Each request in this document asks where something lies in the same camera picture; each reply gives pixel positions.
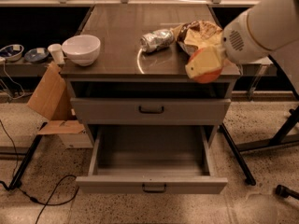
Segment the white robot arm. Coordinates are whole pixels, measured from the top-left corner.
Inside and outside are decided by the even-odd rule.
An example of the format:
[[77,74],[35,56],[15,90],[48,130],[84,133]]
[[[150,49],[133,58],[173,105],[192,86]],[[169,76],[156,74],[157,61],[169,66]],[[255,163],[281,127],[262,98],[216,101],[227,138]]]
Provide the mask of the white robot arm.
[[199,83],[218,78],[228,63],[246,64],[299,39],[299,0],[262,0],[231,21],[212,44],[197,50],[185,65]]

